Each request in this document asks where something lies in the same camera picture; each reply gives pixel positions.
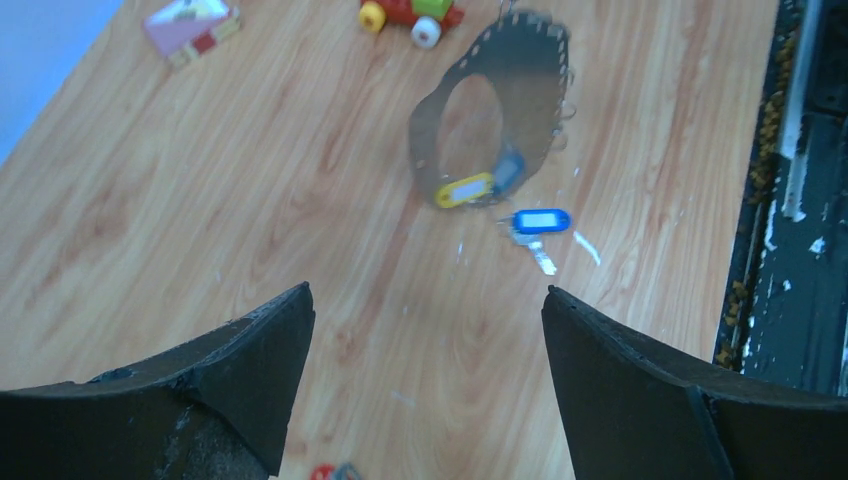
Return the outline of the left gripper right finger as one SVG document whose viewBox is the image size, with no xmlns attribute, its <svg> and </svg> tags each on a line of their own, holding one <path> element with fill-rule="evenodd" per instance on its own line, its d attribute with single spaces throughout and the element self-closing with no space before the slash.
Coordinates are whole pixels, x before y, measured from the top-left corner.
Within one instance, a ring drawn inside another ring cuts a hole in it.
<svg viewBox="0 0 848 480">
<path fill-rule="evenodd" d="M 847 401 L 751 379 L 550 286 L 544 340 L 579 479 L 843 479 Z"/>
</svg>

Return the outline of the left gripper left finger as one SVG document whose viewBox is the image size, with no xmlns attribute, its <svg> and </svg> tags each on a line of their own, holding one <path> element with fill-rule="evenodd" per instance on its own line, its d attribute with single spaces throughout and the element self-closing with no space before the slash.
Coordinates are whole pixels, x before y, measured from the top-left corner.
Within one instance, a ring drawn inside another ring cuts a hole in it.
<svg viewBox="0 0 848 480">
<path fill-rule="evenodd" d="M 282 464 L 315 312 L 301 283 L 85 383 L 1 395 L 5 479 L 267 479 Z"/>
</svg>

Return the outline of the blue key tag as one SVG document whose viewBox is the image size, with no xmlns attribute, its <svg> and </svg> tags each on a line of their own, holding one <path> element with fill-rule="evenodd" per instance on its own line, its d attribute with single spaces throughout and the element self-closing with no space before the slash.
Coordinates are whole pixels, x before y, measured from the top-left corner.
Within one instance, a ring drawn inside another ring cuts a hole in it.
<svg viewBox="0 0 848 480">
<path fill-rule="evenodd" d="M 523 209 L 512 217 L 513 229 L 524 235 L 563 232 L 570 225 L 570 214 L 559 208 Z"/>
</svg>

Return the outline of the yellow key tag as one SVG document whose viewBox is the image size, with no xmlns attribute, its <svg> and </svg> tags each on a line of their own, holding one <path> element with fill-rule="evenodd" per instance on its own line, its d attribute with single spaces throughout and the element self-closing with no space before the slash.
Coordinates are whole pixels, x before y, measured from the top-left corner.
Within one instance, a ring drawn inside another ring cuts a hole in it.
<svg viewBox="0 0 848 480">
<path fill-rule="evenodd" d="M 493 185 L 493 175 L 482 172 L 440 186 L 434 194 L 434 201 L 439 208 L 455 208 L 488 196 Z"/>
</svg>

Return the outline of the large perforated metal keyring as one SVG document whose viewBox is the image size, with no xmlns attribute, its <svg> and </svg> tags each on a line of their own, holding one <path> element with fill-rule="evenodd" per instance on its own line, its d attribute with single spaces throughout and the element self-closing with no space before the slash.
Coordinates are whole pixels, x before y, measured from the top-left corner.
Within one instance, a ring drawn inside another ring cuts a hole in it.
<svg viewBox="0 0 848 480">
<path fill-rule="evenodd" d="M 464 205 L 506 200 L 540 170 L 550 152 L 564 149 L 555 140 L 575 114 L 566 99 L 573 82 L 569 40 L 567 27 L 549 13 L 510 8 L 478 35 L 415 106 L 409 117 L 409 158 L 415 185 L 429 204 L 439 208 L 436 190 L 463 179 L 440 169 L 437 141 L 449 98 L 469 77 L 482 77 L 493 87 L 502 129 L 494 163 L 482 171 L 493 175 L 493 190 Z"/>
</svg>

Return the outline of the red tag small key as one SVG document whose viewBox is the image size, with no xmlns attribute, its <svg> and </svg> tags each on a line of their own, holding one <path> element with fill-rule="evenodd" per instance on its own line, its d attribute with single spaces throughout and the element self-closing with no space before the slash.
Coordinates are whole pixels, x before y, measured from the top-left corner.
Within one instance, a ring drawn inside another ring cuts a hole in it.
<svg viewBox="0 0 848 480">
<path fill-rule="evenodd" d="M 323 463 L 316 466 L 309 480 L 362 480 L 363 477 L 351 462 L 339 465 Z"/>
</svg>

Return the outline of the pink patterned wooden block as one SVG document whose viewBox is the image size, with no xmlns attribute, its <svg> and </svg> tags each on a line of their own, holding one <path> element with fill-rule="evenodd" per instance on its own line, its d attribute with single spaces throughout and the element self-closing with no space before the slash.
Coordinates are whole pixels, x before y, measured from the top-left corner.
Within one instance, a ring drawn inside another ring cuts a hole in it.
<svg viewBox="0 0 848 480">
<path fill-rule="evenodd" d="M 238 32 L 241 12 L 221 0 L 172 1 L 142 26 L 160 55 L 179 69 Z"/>
</svg>

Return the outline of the toy brick car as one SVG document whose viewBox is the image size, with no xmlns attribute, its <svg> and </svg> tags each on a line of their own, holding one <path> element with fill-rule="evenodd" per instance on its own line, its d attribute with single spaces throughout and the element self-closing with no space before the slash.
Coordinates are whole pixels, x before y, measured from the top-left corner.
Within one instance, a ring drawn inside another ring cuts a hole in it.
<svg viewBox="0 0 848 480">
<path fill-rule="evenodd" d="M 366 0 L 360 2 L 360 26 L 374 34 L 387 24 L 410 28 L 410 38 L 421 49 L 432 49 L 443 34 L 458 26 L 465 10 L 452 0 Z"/>
</svg>

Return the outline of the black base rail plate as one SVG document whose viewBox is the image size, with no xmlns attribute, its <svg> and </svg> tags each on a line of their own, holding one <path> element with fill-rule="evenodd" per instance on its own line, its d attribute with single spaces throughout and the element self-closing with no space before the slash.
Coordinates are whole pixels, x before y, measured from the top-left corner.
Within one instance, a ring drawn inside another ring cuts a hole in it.
<svg viewBox="0 0 848 480">
<path fill-rule="evenodd" d="M 847 393 L 847 5 L 782 1 L 713 361 Z"/>
</svg>

